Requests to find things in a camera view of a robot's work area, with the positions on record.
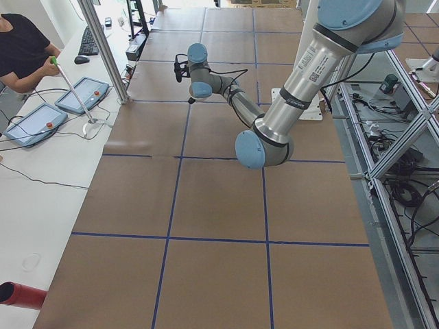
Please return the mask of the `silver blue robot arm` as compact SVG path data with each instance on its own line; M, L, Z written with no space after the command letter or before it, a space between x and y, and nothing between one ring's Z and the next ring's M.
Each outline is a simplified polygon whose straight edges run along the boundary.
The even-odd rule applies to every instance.
M247 130L235 140L238 161L249 169L281 165L292 156L289 131L346 56L394 49L403 39L405 1L319 1L312 38L269 110L263 112L231 77L214 74L207 50L187 51L194 100L219 94Z

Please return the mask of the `person hand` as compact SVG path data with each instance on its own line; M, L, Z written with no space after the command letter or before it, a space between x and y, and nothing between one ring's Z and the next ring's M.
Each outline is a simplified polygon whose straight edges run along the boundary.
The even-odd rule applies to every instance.
M44 76L55 76L60 73L58 66L53 64L50 58L46 60L42 66L42 70Z

